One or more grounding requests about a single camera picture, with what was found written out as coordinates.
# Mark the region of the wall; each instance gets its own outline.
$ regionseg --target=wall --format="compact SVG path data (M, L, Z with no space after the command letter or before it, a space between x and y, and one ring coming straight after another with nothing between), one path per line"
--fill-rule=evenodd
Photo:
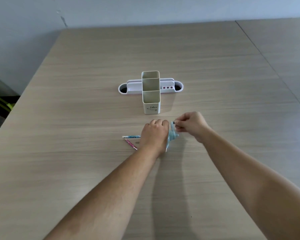
M69 27L300 17L300 0L56 0Z
M0 80L21 94L64 27L54 0L0 0Z

